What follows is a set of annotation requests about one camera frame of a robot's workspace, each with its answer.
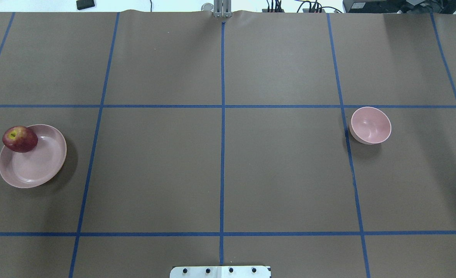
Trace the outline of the pink bowl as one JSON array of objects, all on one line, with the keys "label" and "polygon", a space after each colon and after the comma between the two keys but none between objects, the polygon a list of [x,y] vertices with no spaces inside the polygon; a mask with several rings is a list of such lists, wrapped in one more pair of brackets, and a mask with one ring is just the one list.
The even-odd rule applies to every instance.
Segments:
[{"label": "pink bowl", "polygon": [[375,107],[364,106],[352,114],[349,132],[361,144],[381,144],[389,139],[392,124],[383,111]]}]

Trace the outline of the red apple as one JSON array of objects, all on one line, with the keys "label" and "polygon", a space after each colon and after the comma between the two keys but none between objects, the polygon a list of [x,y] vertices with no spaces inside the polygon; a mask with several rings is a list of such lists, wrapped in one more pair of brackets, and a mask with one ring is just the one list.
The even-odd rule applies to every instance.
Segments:
[{"label": "red apple", "polygon": [[32,129],[17,125],[4,132],[2,142],[16,153],[28,153],[37,146],[38,136]]}]

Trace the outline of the pink plate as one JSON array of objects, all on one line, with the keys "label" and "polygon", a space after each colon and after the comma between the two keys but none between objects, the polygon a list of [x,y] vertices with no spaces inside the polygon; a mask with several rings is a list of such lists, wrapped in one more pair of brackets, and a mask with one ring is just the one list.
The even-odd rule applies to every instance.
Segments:
[{"label": "pink plate", "polygon": [[15,188],[35,188],[52,179],[66,160],[67,145],[63,134],[46,124],[29,125],[38,143],[28,153],[17,153],[4,146],[0,152],[0,175]]}]

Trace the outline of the brown table mat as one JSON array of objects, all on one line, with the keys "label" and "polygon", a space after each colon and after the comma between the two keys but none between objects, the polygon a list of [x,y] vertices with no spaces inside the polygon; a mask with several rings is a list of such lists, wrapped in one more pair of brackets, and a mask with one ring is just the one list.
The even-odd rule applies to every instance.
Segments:
[{"label": "brown table mat", "polygon": [[0,175],[0,278],[456,278],[456,15],[0,13],[0,152],[36,124],[66,160]]}]

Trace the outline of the black phone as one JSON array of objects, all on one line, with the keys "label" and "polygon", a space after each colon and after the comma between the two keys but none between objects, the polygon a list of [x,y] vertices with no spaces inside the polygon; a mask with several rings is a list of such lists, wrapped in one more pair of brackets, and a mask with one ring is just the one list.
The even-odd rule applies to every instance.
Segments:
[{"label": "black phone", "polygon": [[84,9],[88,9],[91,7],[95,7],[94,0],[77,0],[75,3],[76,3],[76,8],[78,10],[84,10]]}]

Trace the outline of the black monitor box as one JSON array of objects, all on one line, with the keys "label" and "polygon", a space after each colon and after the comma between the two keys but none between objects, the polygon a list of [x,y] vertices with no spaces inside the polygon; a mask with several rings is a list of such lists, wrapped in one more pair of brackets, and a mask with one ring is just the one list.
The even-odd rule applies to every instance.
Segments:
[{"label": "black monitor box", "polygon": [[347,14],[453,14],[456,0],[343,0]]}]

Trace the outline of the aluminium frame post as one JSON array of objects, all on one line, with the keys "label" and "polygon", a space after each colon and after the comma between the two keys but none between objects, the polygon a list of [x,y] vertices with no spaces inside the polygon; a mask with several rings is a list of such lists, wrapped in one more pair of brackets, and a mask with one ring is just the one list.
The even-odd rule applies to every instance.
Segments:
[{"label": "aluminium frame post", "polygon": [[233,16],[231,0],[214,0],[213,16],[217,18],[230,18]]}]

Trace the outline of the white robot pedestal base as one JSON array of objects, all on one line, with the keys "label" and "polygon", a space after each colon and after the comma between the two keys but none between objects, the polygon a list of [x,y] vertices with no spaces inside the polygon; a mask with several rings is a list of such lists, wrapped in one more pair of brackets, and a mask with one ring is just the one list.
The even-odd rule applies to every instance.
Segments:
[{"label": "white robot pedestal base", "polygon": [[174,267],[170,278],[271,278],[269,266]]}]

